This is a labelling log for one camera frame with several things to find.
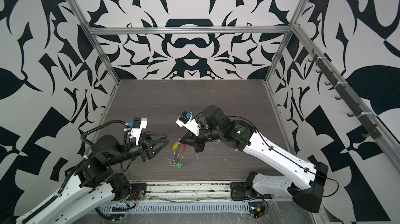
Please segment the yellow key tag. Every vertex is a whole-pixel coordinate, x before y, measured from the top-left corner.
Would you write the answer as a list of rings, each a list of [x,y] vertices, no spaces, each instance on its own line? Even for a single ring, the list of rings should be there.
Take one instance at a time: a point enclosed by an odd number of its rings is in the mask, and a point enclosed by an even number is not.
[[[179,145],[180,145],[180,143],[179,143],[179,142],[176,142],[176,143],[173,145],[172,150],[173,150],[174,152],[177,151],[178,148],[179,148]]]

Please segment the large wire keyring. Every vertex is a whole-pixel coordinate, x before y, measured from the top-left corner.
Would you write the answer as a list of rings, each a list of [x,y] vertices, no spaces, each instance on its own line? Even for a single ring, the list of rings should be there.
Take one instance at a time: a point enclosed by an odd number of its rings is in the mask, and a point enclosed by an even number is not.
[[[174,160],[173,160],[174,166],[176,166],[179,162],[182,163],[182,159],[184,156],[184,152],[182,153],[182,147],[183,144],[180,143],[178,150],[174,152]]]

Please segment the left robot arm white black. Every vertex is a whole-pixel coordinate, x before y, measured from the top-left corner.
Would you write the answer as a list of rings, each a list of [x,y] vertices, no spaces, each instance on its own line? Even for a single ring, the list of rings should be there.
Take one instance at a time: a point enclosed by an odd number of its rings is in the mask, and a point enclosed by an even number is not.
[[[92,152],[67,175],[61,187],[27,213],[6,218],[5,224],[72,224],[99,206],[129,197],[131,185],[117,164],[154,158],[169,141],[165,135],[144,132],[139,143],[124,147],[113,135],[105,135],[91,146]]]

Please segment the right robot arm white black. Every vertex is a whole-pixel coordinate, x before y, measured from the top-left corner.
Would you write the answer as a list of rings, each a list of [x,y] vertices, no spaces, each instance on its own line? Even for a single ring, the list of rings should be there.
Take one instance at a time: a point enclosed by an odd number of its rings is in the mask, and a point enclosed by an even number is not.
[[[328,167],[322,162],[305,161],[266,138],[249,120],[226,115],[211,105],[199,114],[184,111],[176,120],[187,130],[180,144],[204,151],[208,142],[220,141],[227,147],[254,156],[282,174],[272,179],[261,173],[250,173],[244,187],[250,198],[264,196],[291,199],[299,207],[318,213],[324,198],[334,196],[338,189],[325,194]]]

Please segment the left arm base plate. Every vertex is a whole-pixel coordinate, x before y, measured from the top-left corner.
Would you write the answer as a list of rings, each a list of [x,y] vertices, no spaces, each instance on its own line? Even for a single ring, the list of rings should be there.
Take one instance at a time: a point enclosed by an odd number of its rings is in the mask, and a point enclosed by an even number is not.
[[[147,184],[146,183],[131,183],[128,195],[125,198],[126,201],[139,201],[147,195]]]

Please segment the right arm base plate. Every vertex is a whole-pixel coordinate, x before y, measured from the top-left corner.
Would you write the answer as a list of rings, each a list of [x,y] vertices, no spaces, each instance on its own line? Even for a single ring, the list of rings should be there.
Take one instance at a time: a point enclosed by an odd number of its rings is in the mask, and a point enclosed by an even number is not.
[[[246,186],[244,182],[231,182],[230,183],[231,199],[234,201],[250,201],[256,199],[272,199],[271,194],[261,195],[257,193],[250,186]]]

